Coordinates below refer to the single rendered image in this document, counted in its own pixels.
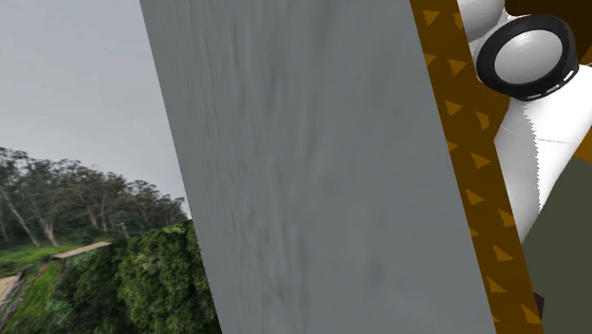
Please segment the dark grey robot stand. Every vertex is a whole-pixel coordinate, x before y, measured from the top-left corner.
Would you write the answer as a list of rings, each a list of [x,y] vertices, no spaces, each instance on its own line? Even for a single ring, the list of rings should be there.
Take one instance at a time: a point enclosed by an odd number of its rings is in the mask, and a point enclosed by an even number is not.
[[[545,334],[592,334],[592,163],[572,159],[523,243]]]

